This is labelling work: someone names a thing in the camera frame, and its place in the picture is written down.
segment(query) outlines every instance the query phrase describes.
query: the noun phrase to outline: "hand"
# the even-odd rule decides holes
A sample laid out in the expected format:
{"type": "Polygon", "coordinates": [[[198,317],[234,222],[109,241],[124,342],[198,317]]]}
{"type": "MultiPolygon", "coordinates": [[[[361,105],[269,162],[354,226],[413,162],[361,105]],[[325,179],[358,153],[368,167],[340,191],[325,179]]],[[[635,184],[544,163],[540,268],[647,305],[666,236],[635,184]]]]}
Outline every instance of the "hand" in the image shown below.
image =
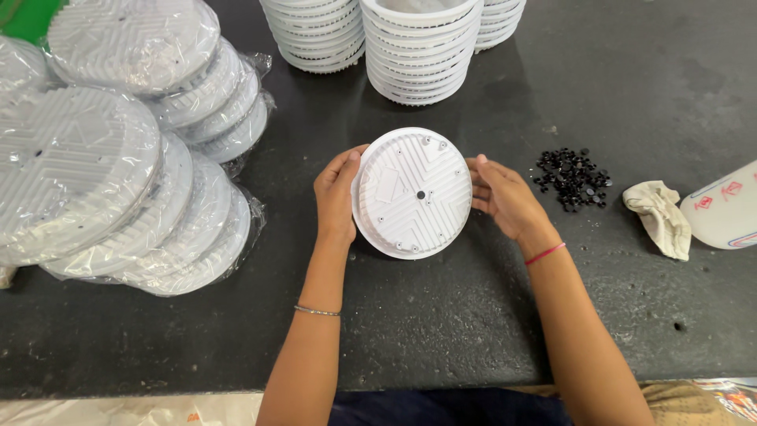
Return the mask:
{"type": "Polygon", "coordinates": [[[360,168],[360,156],[368,145],[337,155],[313,184],[318,203],[318,237],[349,245],[357,234],[352,222],[350,187],[360,168]]]}
{"type": "Polygon", "coordinates": [[[472,207],[488,213],[502,232],[522,243],[532,235],[553,229],[531,188],[515,171],[486,155],[466,158],[473,181],[472,207]]]}

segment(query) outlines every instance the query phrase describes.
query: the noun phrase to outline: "white cloth rag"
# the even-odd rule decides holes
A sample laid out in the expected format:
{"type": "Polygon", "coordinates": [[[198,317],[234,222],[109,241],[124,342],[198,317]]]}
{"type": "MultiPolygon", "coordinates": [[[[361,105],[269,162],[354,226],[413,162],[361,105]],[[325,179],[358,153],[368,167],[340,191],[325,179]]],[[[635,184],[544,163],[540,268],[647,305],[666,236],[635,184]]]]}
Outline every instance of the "white cloth rag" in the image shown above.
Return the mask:
{"type": "Polygon", "coordinates": [[[11,280],[16,274],[16,268],[0,266],[0,289],[11,288],[11,280]]]}
{"type": "Polygon", "coordinates": [[[678,191],[669,189],[661,180],[642,182],[623,192],[625,206],[639,214],[644,229],[662,254],[687,261],[691,226],[675,206],[680,199],[678,191]]]}

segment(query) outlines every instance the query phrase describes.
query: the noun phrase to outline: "black table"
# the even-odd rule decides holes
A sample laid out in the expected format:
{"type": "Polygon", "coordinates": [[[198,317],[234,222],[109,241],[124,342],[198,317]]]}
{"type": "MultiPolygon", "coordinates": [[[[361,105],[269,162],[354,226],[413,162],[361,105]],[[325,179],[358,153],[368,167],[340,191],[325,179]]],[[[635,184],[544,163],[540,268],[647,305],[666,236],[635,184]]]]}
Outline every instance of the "black table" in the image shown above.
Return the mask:
{"type": "MultiPolygon", "coordinates": [[[[526,177],[543,150],[590,148],[615,183],[606,209],[568,214],[538,197],[637,378],[757,374],[757,249],[693,241],[690,262],[676,262],[621,200],[644,180],[685,196],[757,158],[757,3],[531,0],[516,35],[424,108],[381,97],[362,60],[325,76],[289,67],[256,2],[210,4],[239,50],[274,54],[263,85],[279,110],[241,175],[269,224],[226,282],[172,299],[20,270],[0,293],[1,398],[262,390],[316,237],[313,178],[336,153],[408,126],[526,177]]],[[[522,259],[479,214],[416,262],[358,237],[341,354],[344,390],[550,380],[522,259]]]]}

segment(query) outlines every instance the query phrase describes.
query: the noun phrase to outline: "red string bracelet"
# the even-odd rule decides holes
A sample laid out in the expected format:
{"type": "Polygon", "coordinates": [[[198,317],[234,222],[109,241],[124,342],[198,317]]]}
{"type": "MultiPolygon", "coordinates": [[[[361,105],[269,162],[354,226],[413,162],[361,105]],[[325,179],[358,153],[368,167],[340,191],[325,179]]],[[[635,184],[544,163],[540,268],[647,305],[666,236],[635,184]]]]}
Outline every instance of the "red string bracelet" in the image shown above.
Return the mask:
{"type": "Polygon", "coordinates": [[[529,260],[529,261],[526,261],[526,263],[525,263],[525,264],[526,264],[526,266],[528,266],[528,265],[530,265],[530,264],[534,263],[535,261],[537,261],[537,260],[539,260],[539,259],[543,258],[544,256],[546,256],[546,255],[549,255],[550,253],[552,253],[552,252],[555,252],[555,251],[557,251],[557,250],[561,249],[562,247],[565,247],[565,243],[562,243],[562,244],[560,244],[560,245],[559,245],[559,246],[557,246],[557,247],[554,247],[554,248],[552,248],[552,249],[549,249],[549,250],[547,250],[547,251],[546,251],[546,252],[544,252],[544,253],[541,253],[540,255],[537,255],[537,256],[536,256],[535,258],[533,258],[533,259],[531,259],[531,260],[529,260]]]}

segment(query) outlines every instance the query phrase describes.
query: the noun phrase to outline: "finger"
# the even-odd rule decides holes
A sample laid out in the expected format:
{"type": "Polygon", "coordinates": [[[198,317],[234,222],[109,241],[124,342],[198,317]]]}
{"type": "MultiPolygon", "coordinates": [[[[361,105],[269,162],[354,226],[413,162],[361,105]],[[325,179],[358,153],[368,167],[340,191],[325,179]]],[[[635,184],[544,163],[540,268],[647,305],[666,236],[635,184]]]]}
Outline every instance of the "finger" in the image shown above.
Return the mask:
{"type": "Polygon", "coordinates": [[[484,188],[489,187],[489,184],[484,181],[484,178],[481,177],[481,174],[477,171],[471,171],[471,182],[473,182],[474,185],[483,186],[484,188]]]}
{"type": "MultiPolygon", "coordinates": [[[[473,178],[473,171],[479,171],[478,162],[476,161],[476,158],[466,158],[466,164],[468,165],[468,170],[471,171],[471,178],[473,178]]],[[[514,171],[513,169],[506,168],[500,163],[496,161],[492,161],[492,160],[489,160],[488,164],[491,164],[491,166],[495,170],[497,170],[503,177],[505,177],[508,180],[511,180],[513,182],[518,182],[518,183],[525,182],[523,178],[521,177],[521,175],[518,174],[518,172],[514,171]]]]}
{"type": "Polygon", "coordinates": [[[323,169],[321,174],[318,175],[318,180],[324,180],[327,183],[336,182],[336,178],[339,177],[339,171],[344,166],[344,163],[347,162],[347,158],[349,157],[350,152],[357,151],[358,154],[362,155],[367,148],[368,144],[356,146],[355,148],[348,149],[347,151],[337,155],[333,160],[331,160],[331,162],[329,162],[328,165],[326,165],[326,168],[323,169]]]}
{"type": "Polygon", "coordinates": [[[352,179],[355,178],[358,169],[360,169],[360,153],[354,149],[347,156],[347,162],[344,163],[344,166],[342,166],[339,171],[339,176],[336,178],[333,187],[341,188],[349,192],[350,186],[352,185],[352,179]]]}
{"type": "Polygon", "coordinates": [[[474,185],[473,196],[489,201],[489,197],[491,197],[491,189],[484,188],[483,186],[474,185]]]}
{"type": "Polygon", "coordinates": [[[486,155],[478,154],[478,157],[476,157],[476,168],[481,174],[481,178],[489,184],[489,187],[498,188],[511,185],[513,182],[506,179],[491,163],[492,161],[487,160],[486,155]]]}
{"type": "Polygon", "coordinates": [[[471,202],[471,207],[477,210],[481,210],[484,213],[487,213],[487,214],[489,213],[489,203],[482,199],[474,198],[473,201],[471,202]]]}

